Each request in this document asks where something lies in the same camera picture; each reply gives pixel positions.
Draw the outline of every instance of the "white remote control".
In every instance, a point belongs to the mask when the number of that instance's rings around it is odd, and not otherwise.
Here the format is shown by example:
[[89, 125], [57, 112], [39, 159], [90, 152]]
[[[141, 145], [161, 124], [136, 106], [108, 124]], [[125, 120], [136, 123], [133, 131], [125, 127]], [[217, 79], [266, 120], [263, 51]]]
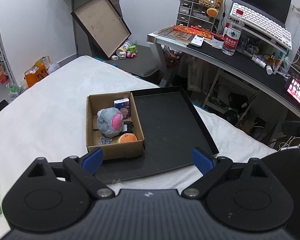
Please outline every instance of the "white remote control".
[[204, 37], [200, 35], [196, 35], [193, 40], [191, 41], [191, 45], [196, 46], [196, 47], [201, 47], [203, 43]]

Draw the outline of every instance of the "wicker basket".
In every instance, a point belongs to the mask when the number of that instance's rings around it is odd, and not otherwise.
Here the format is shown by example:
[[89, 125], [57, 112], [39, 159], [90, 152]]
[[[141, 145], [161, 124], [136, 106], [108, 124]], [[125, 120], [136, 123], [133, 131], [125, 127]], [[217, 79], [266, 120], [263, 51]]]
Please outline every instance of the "wicker basket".
[[166, 62], [167, 68], [174, 68], [180, 62], [180, 59], [184, 53], [180, 53], [179, 57], [170, 57], [168, 55], [164, 55], [164, 60]]
[[208, 8], [215, 8], [219, 0], [199, 0], [199, 3]]

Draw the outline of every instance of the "white fabric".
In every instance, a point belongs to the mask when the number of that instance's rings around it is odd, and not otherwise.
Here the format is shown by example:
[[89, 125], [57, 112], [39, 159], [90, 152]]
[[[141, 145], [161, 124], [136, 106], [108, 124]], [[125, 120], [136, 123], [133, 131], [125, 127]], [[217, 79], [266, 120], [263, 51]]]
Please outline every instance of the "white fabric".
[[[0, 203], [14, 182], [39, 156], [50, 162], [87, 153], [86, 97], [91, 94], [155, 88], [149, 82], [88, 56], [79, 57], [52, 73], [0, 112]], [[274, 150], [255, 141], [225, 120], [197, 108], [220, 155], [235, 162], [262, 158]], [[183, 190], [201, 177], [191, 166], [145, 179], [111, 185], [120, 188]], [[0, 238], [9, 231], [0, 215]]]

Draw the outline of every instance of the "logo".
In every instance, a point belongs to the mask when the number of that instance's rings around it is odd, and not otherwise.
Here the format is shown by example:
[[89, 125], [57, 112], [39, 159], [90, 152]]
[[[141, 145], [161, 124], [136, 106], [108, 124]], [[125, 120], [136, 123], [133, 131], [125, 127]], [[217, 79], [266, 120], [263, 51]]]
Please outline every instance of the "logo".
[[153, 193], [152, 192], [147, 192], [147, 193], [144, 193], [145, 197], [152, 197], [153, 196]]
[[236, 37], [237, 37], [237, 35], [235, 34], [235, 32], [230, 32], [229, 34], [230, 34], [230, 36], [233, 37], [233, 38], [236, 38]]

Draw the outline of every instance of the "large cardboard lid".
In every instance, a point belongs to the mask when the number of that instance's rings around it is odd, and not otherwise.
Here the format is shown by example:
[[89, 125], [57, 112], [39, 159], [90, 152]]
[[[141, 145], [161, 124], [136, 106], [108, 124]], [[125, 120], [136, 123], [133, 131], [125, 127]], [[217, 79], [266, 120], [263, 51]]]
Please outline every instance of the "large cardboard lid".
[[97, 49], [110, 58], [131, 35], [122, 16], [110, 0], [91, 0], [71, 15]]

